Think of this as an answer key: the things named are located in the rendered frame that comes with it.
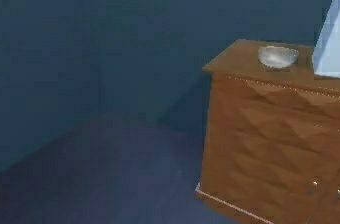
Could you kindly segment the clear glass bowl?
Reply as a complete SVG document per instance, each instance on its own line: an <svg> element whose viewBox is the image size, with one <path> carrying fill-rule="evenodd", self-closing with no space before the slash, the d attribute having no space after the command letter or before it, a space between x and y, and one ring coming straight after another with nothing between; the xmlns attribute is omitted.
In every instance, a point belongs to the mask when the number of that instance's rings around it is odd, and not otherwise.
<svg viewBox="0 0 340 224"><path fill-rule="evenodd" d="M279 46L262 46L258 49L259 61L270 68L282 69L291 66L298 59L295 49Z"/></svg>

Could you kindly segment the brown wooden cupboard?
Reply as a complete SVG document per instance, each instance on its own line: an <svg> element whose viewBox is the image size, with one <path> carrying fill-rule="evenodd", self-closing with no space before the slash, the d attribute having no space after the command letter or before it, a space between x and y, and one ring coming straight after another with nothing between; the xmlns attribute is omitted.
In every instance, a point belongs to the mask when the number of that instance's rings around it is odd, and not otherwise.
<svg viewBox="0 0 340 224"><path fill-rule="evenodd" d="M268 68L239 39L212 77L198 198L240 224L340 224L340 79L314 73L312 48Z"/></svg>

